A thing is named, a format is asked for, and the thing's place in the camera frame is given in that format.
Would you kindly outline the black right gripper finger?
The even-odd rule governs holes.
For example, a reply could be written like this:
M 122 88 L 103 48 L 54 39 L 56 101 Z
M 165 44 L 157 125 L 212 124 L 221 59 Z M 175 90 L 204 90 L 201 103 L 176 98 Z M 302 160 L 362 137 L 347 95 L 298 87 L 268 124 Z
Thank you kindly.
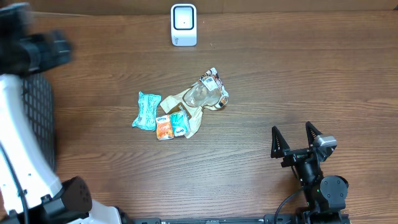
M 315 138 L 322 135 L 322 133 L 310 121 L 305 123 L 305 129 L 307 132 L 308 145 L 311 147 Z
M 271 158 L 284 157 L 287 152 L 290 151 L 290 146 L 287 144 L 284 137 L 281 135 L 279 129 L 276 126 L 272 127 L 272 146 L 271 146 Z

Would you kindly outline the beige brown snack bag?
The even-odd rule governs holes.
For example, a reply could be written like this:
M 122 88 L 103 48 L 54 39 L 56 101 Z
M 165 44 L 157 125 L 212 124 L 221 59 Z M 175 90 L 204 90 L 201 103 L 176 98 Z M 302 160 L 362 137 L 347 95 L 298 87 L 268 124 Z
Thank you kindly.
M 228 103 L 229 93 L 215 67 L 207 70 L 190 88 L 177 95 L 166 97 L 160 107 L 166 114 L 184 111 L 190 130 L 184 134 L 189 139 L 200 128 L 204 109 L 216 111 Z

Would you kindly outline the green tissue pack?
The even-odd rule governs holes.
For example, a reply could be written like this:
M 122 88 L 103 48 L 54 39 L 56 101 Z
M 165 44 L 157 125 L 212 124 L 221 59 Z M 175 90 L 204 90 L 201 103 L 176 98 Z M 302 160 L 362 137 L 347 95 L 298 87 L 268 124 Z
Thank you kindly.
M 190 131 L 189 118 L 185 110 L 172 113 L 170 121 L 175 137 L 184 136 Z

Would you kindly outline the orange tissue pack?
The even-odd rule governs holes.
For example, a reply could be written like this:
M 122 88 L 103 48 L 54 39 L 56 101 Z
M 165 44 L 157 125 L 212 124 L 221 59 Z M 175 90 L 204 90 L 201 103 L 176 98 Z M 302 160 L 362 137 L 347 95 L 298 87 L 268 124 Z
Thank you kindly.
M 163 115 L 155 119 L 156 122 L 156 135 L 160 141 L 169 140 L 174 138 L 174 132 L 172 129 L 172 123 L 170 115 Z

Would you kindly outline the teal tissue pack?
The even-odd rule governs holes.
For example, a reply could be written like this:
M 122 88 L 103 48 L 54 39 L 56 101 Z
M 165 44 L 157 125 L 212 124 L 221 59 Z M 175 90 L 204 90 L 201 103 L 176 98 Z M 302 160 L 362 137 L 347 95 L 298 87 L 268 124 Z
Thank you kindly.
M 137 118 L 132 122 L 132 127 L 147 131 L 155 131 L 157 107 L 161 100 L 162 97 L 160 95 L 145 94 L 140 91 L 138 97 L 139 113 Z

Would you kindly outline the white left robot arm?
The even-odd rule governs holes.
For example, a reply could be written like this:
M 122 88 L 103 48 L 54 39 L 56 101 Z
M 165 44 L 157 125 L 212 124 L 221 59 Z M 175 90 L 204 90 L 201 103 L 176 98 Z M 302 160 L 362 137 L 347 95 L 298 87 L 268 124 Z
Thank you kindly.
M 71 60 L 64 34 L 29 34 L 30 5 L 1 3 L 1 223 L 130 223 L 116 207 L 92 199 L 76 176 L 61 182 L 46 161 L 31 119 L 39 94 L 25 96 L 23 80 Z

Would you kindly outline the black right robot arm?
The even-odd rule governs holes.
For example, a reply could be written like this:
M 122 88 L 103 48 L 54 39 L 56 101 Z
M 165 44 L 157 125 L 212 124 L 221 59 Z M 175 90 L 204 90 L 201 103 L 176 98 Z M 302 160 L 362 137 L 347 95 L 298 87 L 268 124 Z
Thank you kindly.
M 320 167 L 335 151 L 337 140 L 320 132 L 309 121 L 305 129 L 308 147 L 292 150 L 279 129 L 272 127 L 271 157 L 281 158 L 281 166 L 292 169 L 300 188 L 279 205 L 273 217 L 264 219 L 272 223 L 349 223 L 349 216 L 341 213 L 346 208 L 348 181 L 339 175 L 325 176 Z M 304 194 L 307 206 L 296 209 L 293 215 L 281 215 L 283 206 L 300 193 Z

